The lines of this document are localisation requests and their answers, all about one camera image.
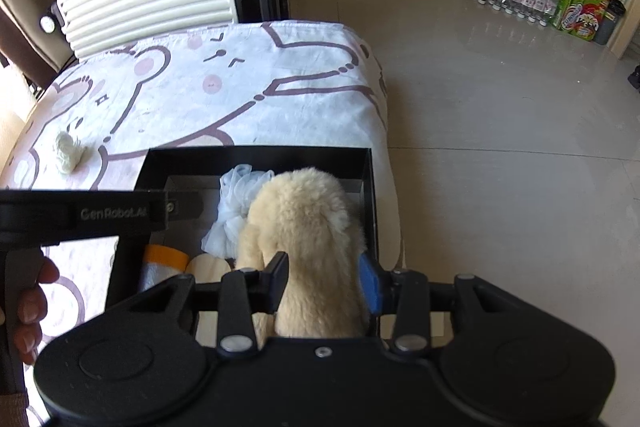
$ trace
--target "fingernail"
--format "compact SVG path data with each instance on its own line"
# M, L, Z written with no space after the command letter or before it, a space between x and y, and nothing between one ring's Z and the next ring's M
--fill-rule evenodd
M35 347L35 344L36 344L36 337L33 336L33 333L30 333L29 331L25 331L25 333L22 336L22 339L24 341L23 353L27 355L28 353L33 351L33 348Z
M32 351L28 352L24 359L23 362L26 365L33 365L34 363L36 363L36 357L38 356L38 351L36 349L33 349Z
M22 317L20 320L23 324L34 323L38 319L38 305L35 302L27 301L22 305Z

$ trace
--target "human hand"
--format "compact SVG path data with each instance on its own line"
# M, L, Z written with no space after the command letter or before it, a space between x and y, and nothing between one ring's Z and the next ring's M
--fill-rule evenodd
M36 282L51 284L58 280L60 272L48 257L44 258L42 269ZM36 360L36 348L42 341L40 321L47 316L47 298L39 285L25 290L18 300L18 320L21 324L15 330L14 344L22 362L31 365ZM4 312L0 309L0 326L4 324Z

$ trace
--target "black handle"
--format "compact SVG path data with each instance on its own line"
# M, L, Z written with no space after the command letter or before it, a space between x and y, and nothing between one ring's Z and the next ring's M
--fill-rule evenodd
M0 396L25 393L24 372L14 344L19 325L18 298L35 285L44 256L40 248L0 252L0 307L6 316L0 326Z

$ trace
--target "screw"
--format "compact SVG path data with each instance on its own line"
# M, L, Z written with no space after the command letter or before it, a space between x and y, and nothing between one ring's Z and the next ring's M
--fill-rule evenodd
M316 357L318 357L319 359L330 357L333 353L334 352L332 351L331 347L322 346L316 349Z
M228 353L244 353L253 345L254 341L244 335L229 335L220 341L220 347Z
M396 347L406 353L421 351L428 345L427 339L420 335L402 335L402 337L396 339Z

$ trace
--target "white cotton ball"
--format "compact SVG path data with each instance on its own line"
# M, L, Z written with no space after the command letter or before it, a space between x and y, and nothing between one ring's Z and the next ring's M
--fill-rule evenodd
M71 174L80 161L84 147L79 140L64 131L60 131L53 143L53 152L56 155L56 167L62 174Z

